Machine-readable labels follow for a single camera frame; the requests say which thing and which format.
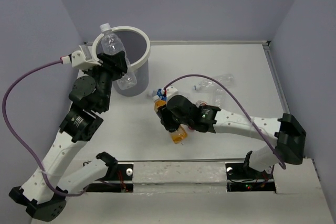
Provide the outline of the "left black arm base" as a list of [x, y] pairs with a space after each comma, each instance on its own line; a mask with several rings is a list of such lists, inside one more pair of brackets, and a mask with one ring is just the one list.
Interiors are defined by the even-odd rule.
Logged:
[[87, 193], [132, 193], [133, 192], [132, 162], [119, 162], [115, 172], [107, 172], [104, 178], [91, 183]]

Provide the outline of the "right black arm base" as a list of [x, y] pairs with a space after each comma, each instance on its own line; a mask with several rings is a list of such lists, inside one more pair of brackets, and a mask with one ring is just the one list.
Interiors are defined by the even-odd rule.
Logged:
[[226, 164], [227, 191], [235, 192], [276, 192], [275, 180], [273, 177], [274, 166], [268, 167], [263, 172], [255, 170], [244, 170], [243, 163]]

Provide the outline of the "red cap crushed bottle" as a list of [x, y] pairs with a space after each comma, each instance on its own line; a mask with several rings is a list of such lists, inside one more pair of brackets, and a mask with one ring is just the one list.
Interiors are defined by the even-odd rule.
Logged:
[[189, 128], [205, 133], [208, 131], [208, 124], [210, 120], [209, 108], [206, 107], [207, 103], [204, 101], [197, 101], [192, 103], [188, 108], [188, 126]]

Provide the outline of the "clear bottle pale cap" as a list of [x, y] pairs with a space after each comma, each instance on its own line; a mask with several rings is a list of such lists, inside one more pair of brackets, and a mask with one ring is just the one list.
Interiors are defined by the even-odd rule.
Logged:
[[216, 89], [212, 95], [212, 105], [218, 106], [221, 109], [225, 105], [225, 91], [223, 89]]

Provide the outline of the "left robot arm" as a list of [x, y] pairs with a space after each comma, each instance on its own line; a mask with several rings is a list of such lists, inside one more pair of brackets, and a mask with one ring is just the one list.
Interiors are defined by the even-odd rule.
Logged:
[[69, 94], [71, 107], [44, 159], [39, 159], [19, 137], [6, 113], [6, 102], [11, 90], [34, 71], [21, 76], [6, 91], [2, 102], [5, 123], [38, 165], [29, 180], [12, 188], [9, 196], [15, 203], [25, 206], [31, 218], [51, 222], [64, 210], [68, 198], [83, 195], [96, 180], [109, 184], [111, 178], [116, 177], [121, 190], [126, 189], [122, 180], [123, 171], [118, 169], [118, 161], [107, 152], [97, 154], [87, 165], [67, 177], [64, 173], [103, 123], [99, 115], [109, 109], [112, 83], [121, 79], [127, 70], [124, 50], [113, 55], [100, 53], [92, 67], [84, 68], [85, 75], [74, 82]]

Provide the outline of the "orange milk tea bottle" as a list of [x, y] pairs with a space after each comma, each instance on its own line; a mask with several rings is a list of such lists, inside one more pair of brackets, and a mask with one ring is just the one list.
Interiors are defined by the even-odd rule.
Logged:
[[158, 95], [153, 97], [154, 112], [160, 119], [160, 123], [164, 126], [174, 144], [180, 143], [187, 138], [187, 132], [179, 124], [178, 121], [173, 119], [173, 114], [167, 109], [166, 102], [161, 100]]

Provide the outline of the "clear bottle white cap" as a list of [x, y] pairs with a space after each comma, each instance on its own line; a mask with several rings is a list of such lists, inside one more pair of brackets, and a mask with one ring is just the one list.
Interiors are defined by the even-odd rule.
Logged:
[[118, 87], [121, 90], [134, 87], [137, 84], [137, 79], [134, 72], [129, 69], [130, 61], [127, 58], [127, 53], [121, 39], [111, 31], [111, 26], [109, 23], [100, 25], [100, 29], [103, 33], [101, 45], [105, 54], [115, 57], [118, 53], [124, 52], [124, 58], [128, 70], [121, 79], [117, 80]]

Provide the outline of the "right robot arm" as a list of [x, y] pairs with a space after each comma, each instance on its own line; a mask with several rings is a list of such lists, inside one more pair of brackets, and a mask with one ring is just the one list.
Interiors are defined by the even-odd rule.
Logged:
[[246, 154], [241, 171], [248, 178], [276, 164], [285, 167], [303, 162], [306, 131], [292, 114], [252, 118], [206, 103], [194, 104], [182, 95], [162, 101], [155, 112], [169, 132], [186, 125], [200, 133], [227, 133], [264, 141], [265, 147]]

